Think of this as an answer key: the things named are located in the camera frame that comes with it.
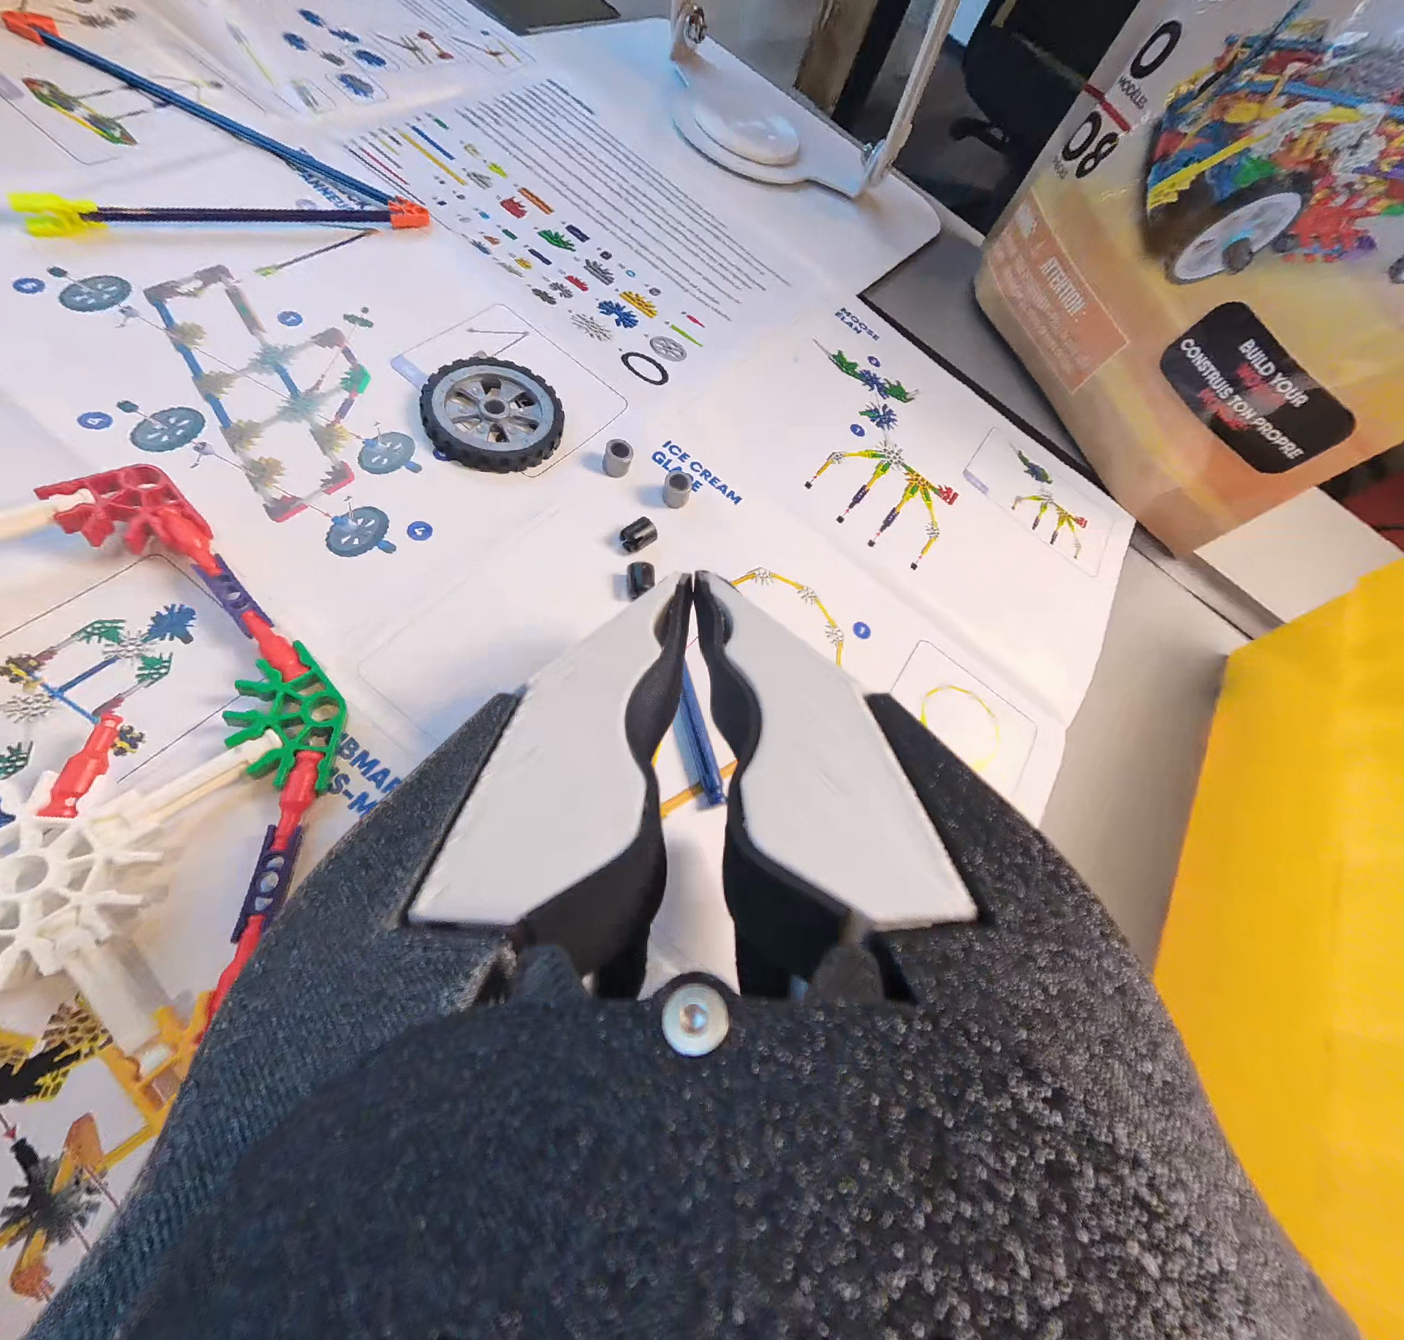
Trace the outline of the blue rod V-shaped assembly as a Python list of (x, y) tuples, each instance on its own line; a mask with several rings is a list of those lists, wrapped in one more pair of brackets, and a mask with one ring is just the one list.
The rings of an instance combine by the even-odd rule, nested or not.
[(57, 23), (48, 15), (4, 10), (3, 26), (20, 38), (54, 49), (79, 65), (112, 76), (126, 87), (177, 107), (246, 145), (260, 148), (289, 169), (316, 173), (321, 179), (360, 200), (360, 206), (354, 208), (114, 206), (51, 192), (10, 194), (7, 197), (9, 217), (34, 237), (76, 237), (111, 225), (382, 225), (391, 230), (427, 230), (432, 223), (430, 212), (424, 205), (405, 197), (390, 197), (347, 172), (75, 43), (59, 32)]

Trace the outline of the printed instruction sheet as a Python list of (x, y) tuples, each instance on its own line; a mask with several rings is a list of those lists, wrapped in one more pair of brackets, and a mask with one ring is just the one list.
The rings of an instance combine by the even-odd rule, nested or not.
[[(435, 352), (492, 353), (510, 344), (524, 361), (557, 385), (576, 389), (581, 415), (565, 424), (565, 452), (584, 451), (587, 462), (603, 458), (604, 435), (629, 429), (626, 440), (639, 440), (654, 454), (648, 480), (662, 477), (659, 466), (681, 469), (695, 488), (714, 484), (714, 468), (705, 457), (687, 455), (691, 438), (669, 433), (684, 422), (692, 440), (720, 444), (719, 458), (741, 469), (731, 485), (719, 482), (720, 498), (703, 501), (700, 515), (683, 527), (680, 560), (687, 567), (705, 559), (744, 579), (744, 590), (756, 593), (753, 574), (761, 559), (805, 559), (811, 578), (841, 579), (849, 596), (864, 596), (888, 620), (880, 632), (875, 657), (861, 657), (853, 670), (874, 679), (880, 670), (896, 676), (897, 656), (910, 647), (921, 661), (897, 681), (897, 694), (913, 714), (929, 719), (940, 734), (976, 769), (976, 773), (1010, 799), (1031, 817), (1043, 813), (1048, 792), (1062, 761), (1065, 726), (1060, 711), (1048, 711), (1037, 676), (1032, 689), (1020, 690), (1016, 673), (999, 672), (991, 657), (977, 654), (973, 636), (952, 628), (946, 653), (937, 643), (916, 643), (921, 625), (913, 610), (886, 600), (858, 574), (838, 549), (794, 527), (778, 502), (755, 494), (744, 499), (744, 484), (759, 479), (758, 454), (781, 435), (781, 424), (759, 426), (745, 415), (745, 397), (759, 405), (759, 393), (770, 385), (791, 383), (789, 411), (799, 407), (800, 383), (814, 386), (811, 402), (828, 407), (827, 427), (836, 426), (838, 389), (822, 383), (817, 372), (797, 364), (780, 364), (780, 346), (749, 347), (741, 361), (727, 369), (706, 366), (697, 383), (684, 383), (675, 402), (640, 402), (640, 388), (609, 383), (595, 366), (570, 355), (559, 341), (540, 338), (531, 349), (515, 333), (526, 322), (506, 310), (490, 310), (479, 321), (462, 319), (437, 342), (412, 349), (410, 369), (437, 364)], [(360, 701), (352, 730), (341, 741), (336, 767), (329, 778), (327, 799), (355, 792), (347, 813), (336, 813), (321, 827), (314, 842), (330, 833), (355, 831), (372, 810), (401, 786), (407, 761), (438, 741), (466, 708), (495, 684), (510, 684), (537, 661), (568, 645), (576, 634), (622, 603), (623, 579), (607, 579), (603, 552), (587, 557), (587, 546), (601, 548), (597, 524), (606, 505), (603, 487), (587, 490), (582, 463), (570, 462), (556, 482), (542, 490), (539, 505), (513, 502), (499, 484), (482, 490), (477, 515), (488, 502), (502, 518), (528, 520), (534, 538), (524, 537), (517, 562), (539, 565), (520, 590), (510, 584), (512, 560), (485, 563), (477, 578), (437, 579), (430, 593), (413, 606), (404, 589), (388, 581), (350, 584), (313, 570), (311, 590), (297, 609), (291, 559), (274, 556), (272, 542), (236, 535), (230, 516), (216, 515), (217, 502), (206, 499), (206, 516), (214, 523), (214, 540), (235, 540), (236, 557), (255, 576), (275, 589), (286, 617), (282, 634), (294, 637), (307, 629), (327, 640), (330, 628), (346, 626), (354, 598), (363, 595), (372, 607), (401, 607), (421, 615), (427, 629), (412, 636), (413, 620), (376, 621), (360, 628), (372, 640), (352, 643), (371, 659), (365, 673), (349, 668), (349, 653), (335, 656), (333, 673)], [(148, 556), (119, 557), (114, 540), (94, 559), (78, 562), (75, 546), (56, 535), (9, 542), (3, 549), (3, 647), (36, 645), (39, 639), (65, 639), (67, 654), (39, 651), (26, 657), (23, 670), (9, 673), (9, 709), (3, 711), (3, 769), (9, 786), (3, 794), (3, 857), (15, 850), (21, 814), (40, 769), (57, 770), (61, 756), (78, 745), (79, 719), (95, 720), (97, 698), (128, 690), (142, 719), (130, 736), (151, 736), (126, 773), (98, 784), (89, 797), (97, 808), (120, 795), (145, 797), (156, 784), (194, 770), (197, 758), (217, 752), (219, 736), (211, 722), (217, 694), (230, 679), (241, 656), (225, 617), (205, 578), (172, 549), (150, 538)], [(166, 1104), (184, 1081), (191, 1037), (206, 1013), (205, 990), (213, 985), (217, 921), (235, 889), (235, 849), (216, 842), (224, 835), (236, 841), (244, 831), (238, 817), (252, 810), (253, 797), (211, 789), (191, 794), (211, 816), (205, 828), (192, 827), (197, 814), (172, 811), (164, 828), (131, 839), (150, 852), (175, 847), (166, 863), (128, 864), (112, 869), (111, 891), (136, 891), (139, 874), (150, 874), (142, 891), (150, 899), (164, 894), (173, 875), (188, 875), (170, 913), (151, 911), (148, 904), (104, 905), (101, 944), (79, 932), (84, 968), (111, 973), (114, 993), (103, 998), (123, 1020), (125, 1029), (139, 1027), (141, 1049), (155, 1060), (155, 1071), (139, 1076), (136, 1052), (119, 1049), (111, 1027), (89, 1001), (78, 1001), (78, 982), (47, 955), (36, 965), (26, 955), (3, 963), (3, 1007), (23, 1015), (3, 1023), (3, 1103), (29, 1101), (39, 1126), (34, 1140), (21, 1142), (31, 1176), (14, 1176), (9, 1209), (3, 1220), (3, 1261), (15, 1253), (15, 1269), (3, 1286), (3, 1336), (36, 1336), (43, 1322), (21, 1313), (20, 1295), (37, 1316), (51, 1305), (54, 1281), (68, 1278), (79, 1264), (78, 1247), (98, 1241), (111, 1226), (119, 1204), (134, 1192), (137, 1167), (155, 1148), (164, 1125)]]

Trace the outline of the yellow plastic bin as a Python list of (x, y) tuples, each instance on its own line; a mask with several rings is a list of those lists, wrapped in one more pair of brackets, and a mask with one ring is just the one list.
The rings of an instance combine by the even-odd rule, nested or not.
[(1277, 1222), (1400, 1336), (1400, 559), (1226, 659), (1153, 979)]

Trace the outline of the small black toy wheel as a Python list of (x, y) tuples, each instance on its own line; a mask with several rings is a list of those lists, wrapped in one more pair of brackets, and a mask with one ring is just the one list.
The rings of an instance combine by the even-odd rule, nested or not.
[(435, 369), (419, 385), (418, 411), (443, 458), (495, 474), (550, 460), (565, 424), (564, 405), (543, 377), (485, 355)]

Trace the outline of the white stand base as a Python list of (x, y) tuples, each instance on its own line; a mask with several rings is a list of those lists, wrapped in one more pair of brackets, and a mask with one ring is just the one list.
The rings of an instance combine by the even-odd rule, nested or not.
[(886, 178), (910, 136), (960, 2), (935, 0), (885, 136), (857, 147), (833, 131), (802, 131), (780, 106), (785, 95), (750, 89), (738, 68), (714, 62), (701, 51), (708, 23), (700, 0), (670, 0), (672, 121), (694, 150), (742, 178), (863, 197)]

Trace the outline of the colourful construction toy model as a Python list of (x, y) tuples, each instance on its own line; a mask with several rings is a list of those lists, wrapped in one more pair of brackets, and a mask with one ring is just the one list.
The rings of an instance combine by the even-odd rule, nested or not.
[[(167, 668), (155, 647), (189, 632), (180, 606), (159, 610), (141, 639), (114, 621), (89, 621), (76, 639), (108, 657), (133, 661), (133, 681), (87, 715), (84, 739), (57, 769), (32, 777), (3, 808), (3, 990), (29, 979), (67, 979), (78, 1002), (20, 1056), (3, 1030), (3, 1104), (42, 1096), (81, 1063), (101, 1060), (141, 1118), (103, 1145), (92, 1114), (78, 1117), (56, 1154), (42, 1154), (3, 1118), (3, 1143), (21, 1179), (3, 1201), (3, 1250), (17, 1248), (9, 1292), (45, 1303), (56, 1294), (53, 1250), (79, 1242), (98, 1206), (115, 1204), (109, 1176), (166, 1125), (192, 1059), (242, 966), (288, 899), (308, 810), (333, 773), (346, 720), (341, 690), (305, 643), (289, 637), (219, 556), (203, 515), (161, 468), (125, 465), (34, 488), (34, 502), (3, 512), (3, 538), (45, 524), (94, 548), (111, 538), (134, 556), (151, 548), (184, 571), (252, 642), (258, 673), (236, 681), (252, 706), (222, 715), (228, 731), (200, 764), (148, 791), (109, 794), (111, 764), (133, 752), (136, 728), (123, 701)], [(277, 792), (231, 933), (233, 954), (214, 987), (188, 1013), (147, 1005), (122, 943), (166, 891), (166, 841), (177, 820), (236, 781), (269, 778)]]

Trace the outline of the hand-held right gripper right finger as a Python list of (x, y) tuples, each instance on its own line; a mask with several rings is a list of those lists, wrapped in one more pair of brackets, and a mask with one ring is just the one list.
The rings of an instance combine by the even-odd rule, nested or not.
[(692, 576), (711, 715), (734, 756), (723, 899), (741, 990), (813, 979), (830, 949), (976, 922), (976, 896), (890, 734), (905, 711), (717, 573)]

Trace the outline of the cardboard toy box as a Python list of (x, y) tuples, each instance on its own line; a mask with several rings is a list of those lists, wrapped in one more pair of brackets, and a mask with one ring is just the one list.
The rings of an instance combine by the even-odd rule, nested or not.
[(1139, 0), (976, 300), (1186, 554), (1400, 441), (1402, 0)]

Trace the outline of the grey desk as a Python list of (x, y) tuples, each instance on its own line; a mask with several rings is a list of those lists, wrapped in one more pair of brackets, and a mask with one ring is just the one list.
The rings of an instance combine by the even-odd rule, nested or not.
[[(3, 407), (59, 449), (70, 469), (40, 485), (133, 463), (150, 463), (177, 484), (214, 531), (216, 515), (236, 535), (275, 545), (291, 559), (300, 609), (313, 570), (358, 584), (388, 581), (410, 606), (437, 579), (477, 578), (485, 563), (512, 560), (520, 590), (539, 571), (517, 562), (531, 521), (502, 518), (482, 490), (499, 484), (513, 502), (540, 493), (570, 462), (587, 490), (603, 487), (598, 520), (607, 579), (645, 559), (656, 579), (711, 570), (785, 628), (847, 672), (864, 692), (890, 698), (921, 728), (896, 687), (921, 657), (904, 648), (899, 673), (874, 679), (853, 670), (875, 657), (888, 620), (841, 579), (811, 578), (805, 559), (761, 559), (755, 595), (741, 576), (705, 559), (680, 560), (683, 527), (717, 501), (719, 482), (741, 469), (720, 444), (692, 440), (687, 455), (714, 468), (683, 507), (665, 507), (662, 477), (648, 480), (654, 454), (629, 440), (634, 460), (607, 477), (584, 451), (559, 449), (528, 471), (473, 471), (441, 457), (418, 411), (419, 385), (440, 366), (482, 357), (435, 352), (437, 364), (410, 369), (412, 349), (437, 342), (462, 319), (506, 310), (526, 322), (515, 333), (531, 349), (559, 341), (609, 383), (639, 386), (640, 402), (675, 402), (706, 366), (727, 369), (749, 347), (780, 346), (780, 364), (817, 372), (838, 389), (836, 426), (800, 383), (770, 385), (761, 404), (745, 397), (759, 426), (781, 435), (758, 454), (759, 479), (744, 484), (778, 502), (794, 527), (838, 549), (877, 593), (919, 620), (916, 643), (946, 653), (960, 643), (1016, 673), (1037, 676), (1045, 708), (1079, 736), (1089, 698), (1103, 698), (1106, 725), (1089, 755), (1153, 758), (1157, 777), (1192, 792), (1203, 761), (1206, 719), (1219, 697), (1230, 650), (1204, 668), (1204, 694), (1189, 697), (1195, 747), (1178, 752), (1162, 730), (1126, 722), (1145, 689), (1156, 694), (1154, 643), (1162, 625), (1125, 651), (1125, 670), (1103, 684), (1106, 629), (1118, 634), (1115, 606), (1126, 596), (1123, 557), (1131, 515), (1092, 479), (1089, 465), (1060, 449), (1040, 424), (1020, 427), (1005, 389), (966, 385), (969, 371), (946, 346), (915, 349), (910, 330), (891, 332), (858, 297), (927, 241), (944, 239), (935, 208), (849, 200), (817, 186), (761, 186), (720, 169), (686, 143), (669, 112), (675, 81), (662, 20), (529, 35), (492, 71), (479, 57), (426, 90), (394, 87), (347, 125), (316, 128), (286, 120), (277, 139), (394, 195), (424, 201), (427, 230), (377, 226), (347, 248), (358, 225), (195, 225), (128, 230), (117, 242), (43, 244), (3, 208)], [(518, 57), (526, 45), (535, 49)], [(492, 353), (532, 372), (510, 344)], [(564, 385), (567, 421), (581, 415)], [(617, 532), (639, 516), (658, 540), (623, 552)], [(407, 966), (372, 968), (352, 949), (352, 930), (332, 927), (340, 894), (365, 910), (346, 864), (352, 844), (387, 833), (372, 855), (380, 869), (408, 853), (412, 835), (452, 822), (470, 773), (429, 792), (438, 748), (459, 742), (482, 705), (512, 709), (535, 672), (625, 607), (604, 610), (573, 640), (510, 684), (495, 684), (438, 741), (407, 761), (396, 786), (358, 830), (341, 831), (327, 855), (261, 938), (192, 1059), (134, 1192), (81, 1259), (39, 1320), (43, 1335), (114, 1336), (159, 1270), (161, 1255), (205, 1204), (208, 1186), (156, 1175), (195, 1157), (199, 1109), (224, 1112), (211, 1150), (238, 1150), (267, 1132), (258, 1112), (288, 1093), (294, 1070), (350, 1059), (352, 1040), (387, 1020), (391, 999), (412, 998)]]

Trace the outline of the blue rod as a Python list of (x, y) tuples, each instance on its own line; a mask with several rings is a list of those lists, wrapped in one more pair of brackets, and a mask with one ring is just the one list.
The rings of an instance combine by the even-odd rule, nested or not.
[(708, 808), (722, 805), (725, 802), (723, 772), (686, 657), (680, 667), (680, 700), (673, 725), (692, 800)]

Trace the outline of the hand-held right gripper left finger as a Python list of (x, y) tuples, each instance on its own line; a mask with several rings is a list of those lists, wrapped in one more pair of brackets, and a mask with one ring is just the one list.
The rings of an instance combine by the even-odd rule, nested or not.
[(540, 667), (407, 907), (415, 924), (559, 946), (640, 990), (667, 853), (654, 756), (680, 703), (692, 576), (659, 579)]

